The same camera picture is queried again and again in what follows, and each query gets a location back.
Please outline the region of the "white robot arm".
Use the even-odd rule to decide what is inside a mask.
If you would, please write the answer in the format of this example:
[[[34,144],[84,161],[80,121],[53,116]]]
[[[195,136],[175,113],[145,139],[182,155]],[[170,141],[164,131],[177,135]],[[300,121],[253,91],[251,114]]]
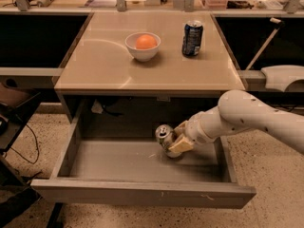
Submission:
[[[192,150],[221,136],[258,129],[304,154],[304,117],[275,109],[241,90],[221,95],[218,105],[201,111],[174,129],[177,138],[168,146],[172,153]]]

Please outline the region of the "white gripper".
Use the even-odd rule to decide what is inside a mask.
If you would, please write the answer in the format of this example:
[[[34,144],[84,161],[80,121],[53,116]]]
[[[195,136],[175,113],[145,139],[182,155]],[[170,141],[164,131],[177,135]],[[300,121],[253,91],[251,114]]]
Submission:
[[[218,123],[219,119],[215,114],[201,111],[193,115],[188,121],[183,121],[174,128],[178,137],[169,146],[169,150],[173,153],[183,153],[192,150],[193,143],[212,143],[218,134]]]

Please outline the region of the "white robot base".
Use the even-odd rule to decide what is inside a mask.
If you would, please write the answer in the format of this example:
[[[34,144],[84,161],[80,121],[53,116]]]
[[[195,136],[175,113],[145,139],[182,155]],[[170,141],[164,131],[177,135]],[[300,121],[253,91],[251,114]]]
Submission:
[[[304,80],[304,66],[267,66],[261,72],[266,79],[265,87],[281,92],[284,92],[291,84]]]

